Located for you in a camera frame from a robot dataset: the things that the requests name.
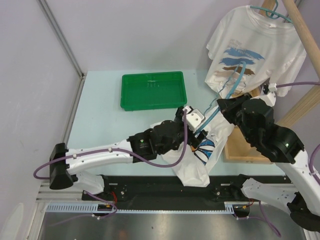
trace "t-shirt hanging on rack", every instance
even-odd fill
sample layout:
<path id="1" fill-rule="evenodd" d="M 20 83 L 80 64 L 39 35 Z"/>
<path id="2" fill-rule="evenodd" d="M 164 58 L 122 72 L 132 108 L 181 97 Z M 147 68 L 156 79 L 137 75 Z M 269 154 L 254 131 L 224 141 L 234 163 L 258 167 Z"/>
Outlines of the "t-shirt hanging on rack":
<path id="1" fill-rule="evenodd" d="M 219 92 L 233 74 L 220 92 L 223 98 L 240 75 L 241 61 L 246 67 L 236 93 L 250 92 L 268 78 L 270 83 L 294 82 L 307 55 L 293 24 L 264 17 L 249 5 L 230 11 L 206 48 L 212 59 L 205 78 L 210 88 Z M 284 97 L 290 88 L 278 89 L 277 95 Z"/>

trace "blue hanger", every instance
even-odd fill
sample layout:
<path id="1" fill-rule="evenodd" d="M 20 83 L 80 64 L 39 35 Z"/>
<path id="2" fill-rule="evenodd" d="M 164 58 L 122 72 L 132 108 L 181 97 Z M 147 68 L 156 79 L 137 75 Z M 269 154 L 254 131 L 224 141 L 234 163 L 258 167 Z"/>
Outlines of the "blue hanger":
<path id="1" fill-rule="evenodd" d="M 260 6 L 250 6 L 250 8 L 252 8 L 252 9 L 259 9 L 259 10 L 265 11 L 265 15 L 266 15 L 268 18 L 270 18 L 270 19 L 278 19 L 278 18 L 281 17 L 281 18 L 287 20 L 288 22 L 292 23 L 292 21 L 291 21 L 290 18 L 288 18 L 288 17 L 286 17 L 286 16 L 283 16 L 283 15 L 280 14 L 280 13 L 275 12 L 276 9 L 277 9 L 277 7 L 278 7 L 278 5 L 279 5 L 279 4 L 278 4 L 278 1 L 275 0 L 275 8 L 274 8 L 274 10 L 269 10 L 269 9 L 267 9 L 267 8 L 260 7 Z"/>

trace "white wall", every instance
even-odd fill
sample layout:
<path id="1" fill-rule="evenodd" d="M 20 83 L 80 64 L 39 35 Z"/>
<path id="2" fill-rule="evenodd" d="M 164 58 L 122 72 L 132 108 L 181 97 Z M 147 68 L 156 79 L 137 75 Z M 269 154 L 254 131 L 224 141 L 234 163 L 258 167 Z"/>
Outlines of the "white wall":
<path id="1" fill-rule="evenodd" d="M 2 1 L 0 22 L 0 230 L 23 203 L 22 239 L 40 186 L 33 171 L 62 140 L 79 79 L 37 1 Z"/>
<path id="2" fill-rule="evenodd" d="M 206 45 L 235 7 L 263 0 L 48 0 L 81 68 L 209 68 Z"/>
<path id="3" fill-rule="evenodd" d="M 311 31 L 318 46 L 320 46 L 320 1 L 305 0 L 300 7 L 300 12 Z M 318 76 L 307 56 L 302 68 L 295 80 L 296 82 L 319 81 Z M 302 98 L 312 86 L 295 86 L 292 87 L 287 96 L 278 97 L 274 108 L 275 119 L 279 120 L 286 112 Z M 314 148 L 320 144 L 320 105 L 316 106 L 306 116 L 300 119 L 292 129 L 298 134 L 299 138 L 305 145 L 306 150 L 311 154 Z M 320 170 L 320 155 L 317 156 L 315 166 Z"/>

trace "wooden rack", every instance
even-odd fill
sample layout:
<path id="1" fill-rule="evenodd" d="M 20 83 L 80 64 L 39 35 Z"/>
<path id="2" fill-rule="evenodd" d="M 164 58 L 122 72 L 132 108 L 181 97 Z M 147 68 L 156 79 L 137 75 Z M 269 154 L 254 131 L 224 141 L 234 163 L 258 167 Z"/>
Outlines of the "wooden rack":
<path id="1" fill-rule="evenodd" d="M 282 0 L 283 4 L 291 18 L 293 25 L 298 33 L 300 40 L 307 52 L 311 63 L 320 79 L 320 50 L 312 37 L 301 13 L 299 12 L 294 0 Z M 262 4 L 263 8 L 273 9 L 275 6 L 274 0 L 265 0 Z M 260 10 L 261 15 L 266 15 L 266 12 Z M 257 95 L 257 90 L 251 93 L 254 97 Z M 280 126 L 291 128 L 299 119 L 306 115 L 320 103 L 320 86 L 314 86 L 306 93 L 277 123 Z M 239 128 L 235 127 L 224 148 L 225 161 L 233 163 L 263 163 L 270 164 L 270 161 L 262 156 L 256 148 L 251 148 L 244 139 Z"/>

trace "green plastic bin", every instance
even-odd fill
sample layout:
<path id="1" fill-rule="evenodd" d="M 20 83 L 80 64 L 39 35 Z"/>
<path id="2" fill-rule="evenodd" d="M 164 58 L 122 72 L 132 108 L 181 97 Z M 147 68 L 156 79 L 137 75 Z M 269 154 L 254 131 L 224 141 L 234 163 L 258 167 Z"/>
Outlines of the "green plastic bin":
<path id="1" fill-rule="evenodd" d="M 122 76 L 120 106 L 125 111 L 178 108 L 186 103 L 181 71 Z"/>

